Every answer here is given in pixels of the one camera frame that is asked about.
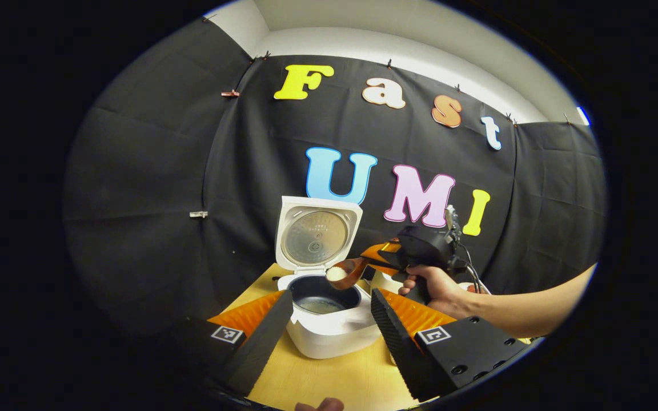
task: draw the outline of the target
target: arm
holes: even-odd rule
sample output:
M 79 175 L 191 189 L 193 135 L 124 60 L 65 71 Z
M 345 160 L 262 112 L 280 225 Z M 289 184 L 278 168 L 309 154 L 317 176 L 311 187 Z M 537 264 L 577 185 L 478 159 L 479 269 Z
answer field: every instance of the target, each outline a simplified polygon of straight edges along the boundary
M 595 267 L 593 265 L 567 283 L 545 291 L 490 296 L 464 291 L 439 268 L 419 266 L 408 269 L 412 276 L 399 293 L 406 294 L 415 286 L 414 276 L 420 275 L 428 279 L 432 298 L 428 306 L 431 308 L 454 318 L 478 315 L 514 338 L 543 336 L 554 331 L 567 318 L 585 291 Z

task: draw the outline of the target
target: blue letter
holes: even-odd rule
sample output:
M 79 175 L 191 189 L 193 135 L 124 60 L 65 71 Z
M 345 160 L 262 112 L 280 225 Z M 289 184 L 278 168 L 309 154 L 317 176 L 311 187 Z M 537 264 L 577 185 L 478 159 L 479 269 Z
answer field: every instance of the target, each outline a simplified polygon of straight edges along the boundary
M 306 194 L 308 197 L 362 204 L 367 194 L 370 169 L 377 164 L 376 158 L 364 153 L 352 154 L 350 161 L 355 163 L 352 191 L 346 195 L 336 195 L 331 192 L 331 175 L 334 170 L 334 163 L 342 158 L 339 151 L 331 148 L 313 147 L 306 150 L 306 156 L 309 160 L 308 175 L 306 175 Z
M 482 117 L 481 122 L 486 126 L 486 141 L 489 143 L 489 146 L 494 150 L 499 150 L 501 143 L 496 140 L 496 133 L 499 132 L 499 126 L 494 124 L 494 119 L 491 117 Z

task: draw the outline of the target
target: inner pot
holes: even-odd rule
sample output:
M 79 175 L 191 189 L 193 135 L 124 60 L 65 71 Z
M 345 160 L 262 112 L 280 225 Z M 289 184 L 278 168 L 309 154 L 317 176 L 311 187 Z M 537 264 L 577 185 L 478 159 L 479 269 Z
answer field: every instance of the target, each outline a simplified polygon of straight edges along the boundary
M 325 276 L 301 276 L 288 284 L 293 303 L 313 314 L 331 314 L 352 309 L 360 304 L 360 292 L 355 287 L 334 289 Z

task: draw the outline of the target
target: ceiling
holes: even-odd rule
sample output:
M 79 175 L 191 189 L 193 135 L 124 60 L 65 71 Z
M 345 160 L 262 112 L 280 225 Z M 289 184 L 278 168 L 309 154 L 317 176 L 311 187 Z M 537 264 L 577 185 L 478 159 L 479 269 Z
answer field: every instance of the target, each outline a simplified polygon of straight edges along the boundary
M 346 27 L 412 39 L 486 70 L 514 88 L 550 120 L 565 120 L 563 113 L 571 120 L 577 118 L 577 104 L 539 62 L 492 29 L 440 3 L 430 0 L 254 2 L 271 31 Z

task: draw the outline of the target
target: pink letter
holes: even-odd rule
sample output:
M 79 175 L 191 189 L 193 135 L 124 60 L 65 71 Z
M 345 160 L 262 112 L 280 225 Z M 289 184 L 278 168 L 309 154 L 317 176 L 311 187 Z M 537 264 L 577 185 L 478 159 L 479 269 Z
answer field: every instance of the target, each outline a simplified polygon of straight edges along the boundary
M 392 206 L 384 213 L 384 218 L 388 221 L 405 221 L 407 216 L 403 209 L 407 203 L 411 221 L 418 221 L 427 208 L 428 213 L 423 218 L 423 224 L 429 227 L 445 227 L 444 209 L 448 203 L 451 187 L 455 184 L 454 178 L 438 174 L 424 191 L 415 167 L 397 164 L 392 168 L 392 172 L 397 175 L 398 183 L 395 186 Z

